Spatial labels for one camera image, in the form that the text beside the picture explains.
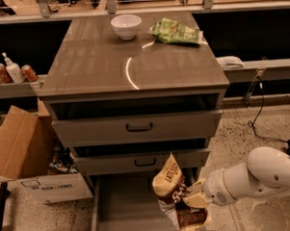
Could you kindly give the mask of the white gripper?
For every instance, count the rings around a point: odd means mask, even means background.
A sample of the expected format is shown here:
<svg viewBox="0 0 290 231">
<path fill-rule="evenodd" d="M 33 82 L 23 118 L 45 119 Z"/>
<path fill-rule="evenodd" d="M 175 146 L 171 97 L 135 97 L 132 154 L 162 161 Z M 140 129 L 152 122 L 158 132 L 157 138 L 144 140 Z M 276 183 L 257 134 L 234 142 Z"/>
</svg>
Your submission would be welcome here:
<svg viewBox="0 0 290 231">
<path fill-rule="evenodd" d="M 186 195 L 182 200 L 192 208 L 207 208 L 211 202 L 221 207 L 235 203 L 225 185 L 224 169 L 213 171 L 206 179 L 197 180 L 191 187 L 191 193 L 194 194 Z"/>
</svg>

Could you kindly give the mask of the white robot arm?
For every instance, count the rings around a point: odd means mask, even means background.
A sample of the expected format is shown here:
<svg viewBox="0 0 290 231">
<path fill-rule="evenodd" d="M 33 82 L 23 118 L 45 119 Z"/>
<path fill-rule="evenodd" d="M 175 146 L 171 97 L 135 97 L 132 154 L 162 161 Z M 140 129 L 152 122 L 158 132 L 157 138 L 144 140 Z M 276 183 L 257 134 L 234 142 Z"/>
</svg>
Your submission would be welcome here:
<svg viewBox="0 0 290 231">
<path fill-rule="evenodd" d="M 290 156 L 273 147 L 250 151 L 245 162 L 196 181 L 182 200 L 193 208 L 223 207 L 247 197 L 290 196 Z"/>
</svg>

